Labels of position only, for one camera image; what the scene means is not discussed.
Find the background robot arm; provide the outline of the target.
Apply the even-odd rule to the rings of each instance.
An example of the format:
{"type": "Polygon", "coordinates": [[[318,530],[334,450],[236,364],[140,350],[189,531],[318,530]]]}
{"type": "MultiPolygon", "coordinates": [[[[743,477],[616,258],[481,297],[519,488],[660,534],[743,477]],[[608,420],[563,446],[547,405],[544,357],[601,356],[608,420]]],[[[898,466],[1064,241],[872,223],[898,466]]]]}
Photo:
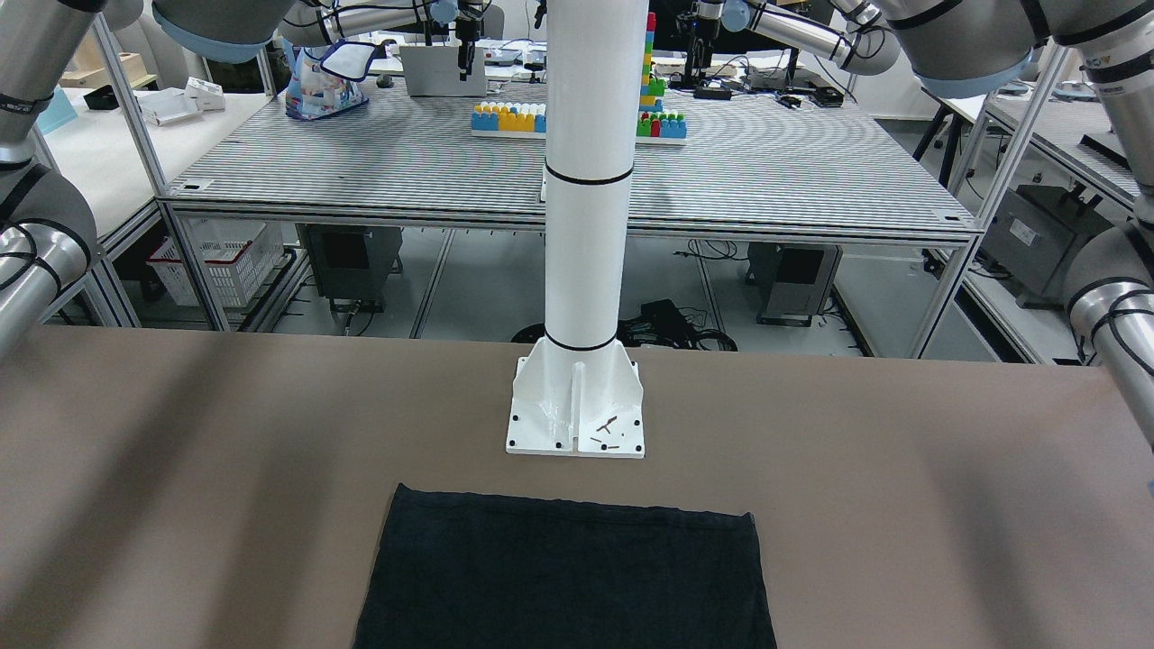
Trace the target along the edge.
{"type": "Polygon", "coordinates": [[[897,62],[900,44],[883,25],[882,13],[870,1],[831,1],[842,16],[840,32],[825,23],[786,12],[771,1],[694,1],[690,16],[704,27],[703,42],[714,42],[718,29],[727,32],[754,32],[786,49],[804,50],[820,60],[835,64],[854,77],[877,77],[897,62]]]}

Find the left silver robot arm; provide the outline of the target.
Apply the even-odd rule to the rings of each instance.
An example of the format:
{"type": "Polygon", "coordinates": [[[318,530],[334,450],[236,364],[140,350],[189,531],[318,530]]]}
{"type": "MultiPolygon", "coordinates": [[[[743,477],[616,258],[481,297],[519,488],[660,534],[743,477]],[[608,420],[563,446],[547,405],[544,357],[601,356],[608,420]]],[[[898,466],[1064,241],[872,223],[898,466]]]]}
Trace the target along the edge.
{"type": "Polygon", "coordinates": [[[1136,182],[1130,218],[1085,243],[1062,294],[1076,338],[1088,343],[1151,438],[1149,1],[881,1],[911,68],[941,98],[996,90],[1052,40],[1076,50],[1112,140],[1136,182]]]}

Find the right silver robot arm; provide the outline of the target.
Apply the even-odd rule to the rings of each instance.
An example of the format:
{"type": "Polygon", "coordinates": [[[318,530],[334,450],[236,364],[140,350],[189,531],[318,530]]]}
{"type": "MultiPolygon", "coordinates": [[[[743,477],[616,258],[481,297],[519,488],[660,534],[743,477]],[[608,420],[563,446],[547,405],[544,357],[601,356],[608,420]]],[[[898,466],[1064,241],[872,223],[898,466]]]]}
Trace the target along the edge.
{"type": "MultiPolygon", "coordinates": [[[[142,1],[5,1],[1,5],[1,349],[12,352],[50,304],[96,258],[92,210],[75,186],[33,158],[33,125],[95,21],[115,28],[142,1]]],[[[254,58],[291,12],[288,1],[152,1],[182,49],[222,62],[254,58]]]]}

